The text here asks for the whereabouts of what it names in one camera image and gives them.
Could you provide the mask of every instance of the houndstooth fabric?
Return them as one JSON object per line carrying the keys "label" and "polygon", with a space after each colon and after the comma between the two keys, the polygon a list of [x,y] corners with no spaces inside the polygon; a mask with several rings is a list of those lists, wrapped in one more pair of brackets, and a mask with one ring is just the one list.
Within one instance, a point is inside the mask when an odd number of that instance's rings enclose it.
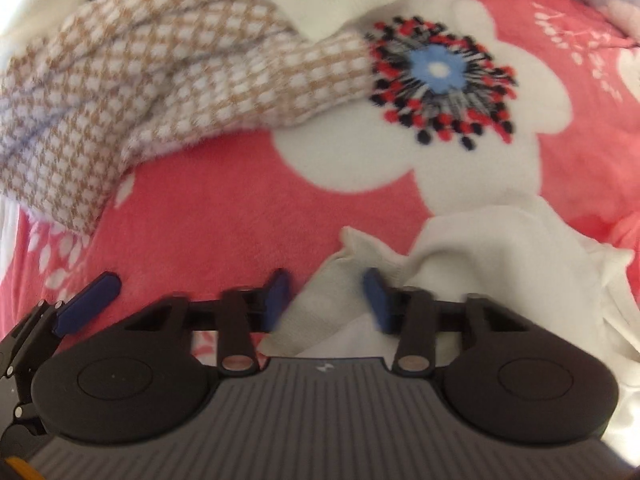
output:
{"label": "houndstooth fabric", "polygon": [[94,0],[0,75],[0,190],[90,234],[131,166],[371,83],[359,34],[308,43],[267,0]]}

